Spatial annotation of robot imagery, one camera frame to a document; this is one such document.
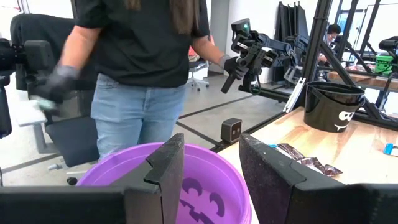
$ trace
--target gloved hand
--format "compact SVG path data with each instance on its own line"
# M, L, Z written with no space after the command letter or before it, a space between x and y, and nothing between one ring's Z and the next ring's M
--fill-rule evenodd
M234 74L237 80L241 80L245 74L249 71L248 68L241 67L238 65L236 62L239 57L233 57L231 58L229 55L224 55L221 58L221 68L226 70L229 75Z
M43 85L35 89L35 94L46 100L61 104L64 97L72 90L73 81L79 71L70 66L59 65L47 77Z

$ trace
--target jeans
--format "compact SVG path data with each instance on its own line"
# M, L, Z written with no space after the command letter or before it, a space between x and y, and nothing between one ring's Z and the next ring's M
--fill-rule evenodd
M127 86L99 74L91 117L96 122L101 159L138 144L169 140L184 100L185 85Z

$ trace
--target woman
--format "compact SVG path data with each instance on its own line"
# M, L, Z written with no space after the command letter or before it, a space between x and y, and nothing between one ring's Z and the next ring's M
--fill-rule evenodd
M242 77L236 58L208 40L205 0L79 0L78 21L39 96L62 102L96 44L99 73L91 117L101 158L168 140L183 110L190 45Z

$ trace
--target wooden table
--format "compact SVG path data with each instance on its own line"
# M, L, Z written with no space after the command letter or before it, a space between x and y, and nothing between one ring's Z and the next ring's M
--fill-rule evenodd
M359 86L365 88L374 88L377 90L383 90L387 83L387 78L385 77L374 77L369 78L366 75L357 75L357 74L350 74L350 77L356 82ZM329 79L337 82L343 82L337 72L331 71L329 73ZM398 91L398 80L393 79L390 84L390 91L397 92Z
M343 173L334 179L344 184L398 184L398 157L383 154L387 143L398 144L398 132L351 121L345 132L327 133L309 127L303 117L304 109L298 108L252 136L266 144L290 144L304 156L335 166ZM219 155L242 174L239 143ZM258 223L253 207L252 210L252 223Z

